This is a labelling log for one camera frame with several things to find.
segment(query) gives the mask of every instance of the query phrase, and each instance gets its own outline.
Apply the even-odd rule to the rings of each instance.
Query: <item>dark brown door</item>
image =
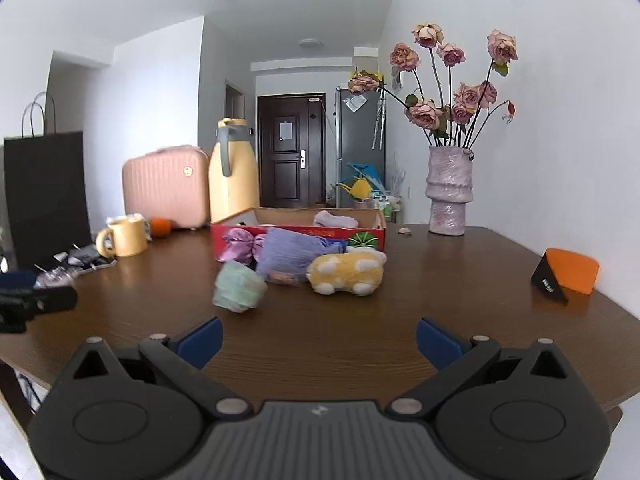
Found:
[[[263,207],[324,202],[322,96],[258,98]]]

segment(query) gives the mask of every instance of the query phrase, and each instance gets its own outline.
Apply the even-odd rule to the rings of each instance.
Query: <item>brown tabletop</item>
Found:
[[[220,264],[208,230],[176,234],[81,277],[76,308],[37,318],[26,334],[0,335],[0,359],[48,385],[88,336],[132,346],[219,316],[224,344],[204,371],[254,403],[386,404],[434,374],[415,343],[417,321],[431,316],[503,346],[554,339],[604,410],[640,391],[640,322],[611,300],[598,292],[587,302],[572,296],[570,306],[544,300],[529,282],[539,257],[488,229],[443,237],[411,226],[404,237],[397,227],[387,231],[384,282],[372,296],[270,285],[260,307],[242,315],[211,306]]]

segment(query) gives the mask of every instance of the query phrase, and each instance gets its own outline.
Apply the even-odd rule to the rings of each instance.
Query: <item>vase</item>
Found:
[[[473,153],[457,146],[429,147],[429,174],[425,195],[431,198],[429,231],[441,235],[465,233],[466,203],[471,191]]]

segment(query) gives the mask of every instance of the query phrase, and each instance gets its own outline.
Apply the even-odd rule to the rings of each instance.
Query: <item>thermos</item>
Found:
[[[209,165],[211,221],[260,207],[258,164],[244,119],[218,121],[218,138]]]

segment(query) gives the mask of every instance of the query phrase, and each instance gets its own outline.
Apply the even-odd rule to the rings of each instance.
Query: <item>box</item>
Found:
[[[386,222],[382,212],[375,209],[324,209],[334,216],[350,216],[361,227],[345,229],[341,227],[314,227],[314,216],[323,209],[275,209],[254,207],[229,216],[211,225],[213,250],[219,257],[226,248],[224,235],[233,227],[242,227],[252,235],[267,232],[269,227],[280,227],[307,235],[321,236],[335,240],[348,240],[359,232],[369,232],[378,239],[377,249],[385,249]]]

